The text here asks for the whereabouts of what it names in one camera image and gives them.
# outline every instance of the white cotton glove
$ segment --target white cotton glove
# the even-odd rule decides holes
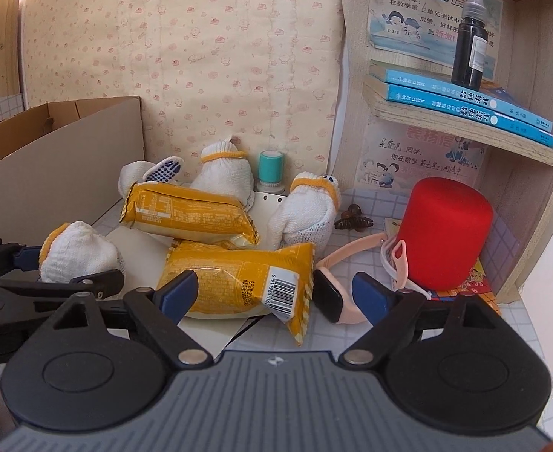
[[[203,167],[191,188],[204,192],[232,195],[248,211],[253,206],[253,175],[246,154],[230,143],[232,137],[209,144],[201,152]]]
[[[119,173],[117,190],[123,199],[127,199],[133,184],[142,182],[170,183],[184,166],[184,160],[170,156],[158,164],[150,161],[135,161],[127,164]]]
[[[268,221],[268,249],[311,242],[320,258],[331,237],[340,202],[339,184],[333,176],[300,173],[291,184],[289,197],[283,198]]]
[[[83,221],[55,229],[40,250],[42,282],[63,284],[113,269],[124,271],[119,250]]]

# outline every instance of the pink watch strap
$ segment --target pink watch strap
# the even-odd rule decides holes
[[[396,256],[396,252],[402,249],[402,253],[399,257]],[[392,249],[392,260],[396,266],[396,273],[398,276],[393,281],[394,290],[403,289],[408,282],[408,258],[406,257],[406,241],[399,240]]]
[[[330,268],[333,265],[343,261],[344,259],[355,255],[356,253],[360,253],[362,251],[380,246],[386,239],[387,234],[385,234],[384,232],[371,234],[369,236],[359,238],[355,241],[352,241],[351,243],[346,244],[345,246],[342,246],[327,257],[324,257],[316,264],[316,269],[320,270],[329,280],[329,282],[332,283],[333,287],[335,287],[337,291],[342,295],[343,309],[338,323],[357,324],[366,321],[366,318],[362,314],[362,311],[360,311],[360,309],[357,308],[356,304],[354,304],[350,291],[345,289],[340,284],[339,280],[337,280],[333,276],[333,274],[330,272]]]

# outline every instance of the patterned wallpaper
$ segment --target patterned wallpaper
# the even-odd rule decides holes
[[[200,170],[232,134],[325,173],[339,84],[340,0],[26,0],[29,105],[140,95],[148,159]]]

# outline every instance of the cardboard box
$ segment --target cardboard box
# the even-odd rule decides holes
[[[64,222],[94,223],[144,159],[140,99],[55,102],[0,122],[0,238],[30,246]]]

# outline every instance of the black ink bottle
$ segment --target black ink bottle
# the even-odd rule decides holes
[[[463,5],[452,69],[452,83],[459,87],[479,90],[481,85],[488,47],[486,15],[484,0],[467,0]]]

